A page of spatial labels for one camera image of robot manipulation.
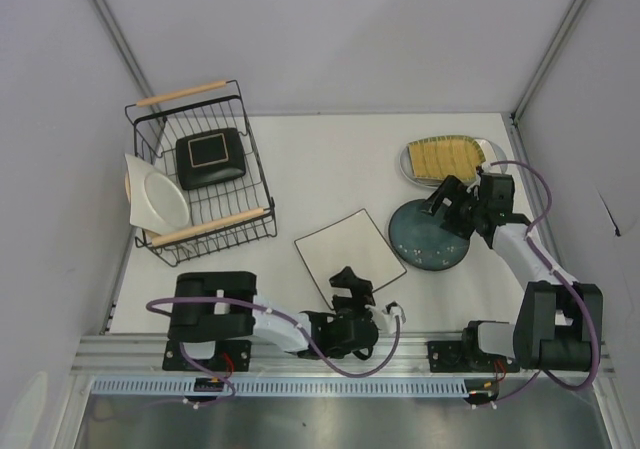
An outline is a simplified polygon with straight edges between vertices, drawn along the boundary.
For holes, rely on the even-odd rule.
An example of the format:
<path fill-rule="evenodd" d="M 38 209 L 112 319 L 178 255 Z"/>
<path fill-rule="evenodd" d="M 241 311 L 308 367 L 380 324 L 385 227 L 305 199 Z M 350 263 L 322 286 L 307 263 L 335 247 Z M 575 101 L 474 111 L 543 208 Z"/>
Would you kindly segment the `white square plate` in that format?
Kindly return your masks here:
<path fill-rule="evenodd" d="M 331 298 L 345 290 L 329 280 L 346 266 L 369 280 L 377 292 L 403 277 L 407 270 L 395 255 L 366 209 L 294 241 L 308 273 L 328 308 Z"/>
<path fill-rule="evenodd" d="M 167 235 L 191 225 L 186 198 L 168 176 L 132 154 L 125 155 L 125 162 L 131 185 L 132 226 Z"/>

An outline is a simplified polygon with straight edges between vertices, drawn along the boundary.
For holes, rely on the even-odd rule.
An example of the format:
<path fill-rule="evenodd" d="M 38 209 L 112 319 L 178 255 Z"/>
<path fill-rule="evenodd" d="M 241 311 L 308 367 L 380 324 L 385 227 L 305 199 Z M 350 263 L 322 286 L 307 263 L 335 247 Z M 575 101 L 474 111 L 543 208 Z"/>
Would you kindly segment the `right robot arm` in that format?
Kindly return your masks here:
<path fill-rule="evenodd" d="M 466 340 L 475 352 L 504 356 L 523 369 L 594 372 L 602 292 L 559 266 L 534 237 L 529 219 L 514 212 L 514 195 L 506 174 L 483 173 L 473 188 L 449 175 L 423 205 L 444 231 L 463 239 L 479 235 L 524 290 L 515 323 L 472 321 Z"/>

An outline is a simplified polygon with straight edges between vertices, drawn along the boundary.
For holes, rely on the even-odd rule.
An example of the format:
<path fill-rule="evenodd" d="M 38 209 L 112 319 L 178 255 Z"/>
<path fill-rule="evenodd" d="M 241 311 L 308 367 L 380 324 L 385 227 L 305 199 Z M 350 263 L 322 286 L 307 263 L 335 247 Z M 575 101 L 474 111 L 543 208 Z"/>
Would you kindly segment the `dark blue round plate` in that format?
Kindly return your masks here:
<path fill-rule="evenodd" d="M 394 252 L 407 264 L 439 272 L 459 264 L 467 255 L 470 240 L 441 225 L 445 207 L 430 213 L 431 203 L 415 199 L 404 203 L 391 216 L 387 234 Z"/>

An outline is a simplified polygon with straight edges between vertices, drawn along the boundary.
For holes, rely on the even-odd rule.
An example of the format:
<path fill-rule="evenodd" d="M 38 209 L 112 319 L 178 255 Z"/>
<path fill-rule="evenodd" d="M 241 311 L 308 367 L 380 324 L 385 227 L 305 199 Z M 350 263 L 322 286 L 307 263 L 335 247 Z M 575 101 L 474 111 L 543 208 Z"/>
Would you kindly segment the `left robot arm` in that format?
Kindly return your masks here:
<path fill-rule="evenodd" d="M 331 312 L 304 311 L 293 322 L 258 309 L 231 304 L 231 299 L 267 307 L 257 292 L 257 276 L 247 271 L 192 272 L 177 277 L 175 296 L 185 303 L 171 309 L 171 340 L 199 344 L 254 337 L 303 359 L 371 356 L 379 329 L 370 307 L 373 286 L 346 266 L 329 278 L 330 286 L 349 291 L 333 296 Z"/>

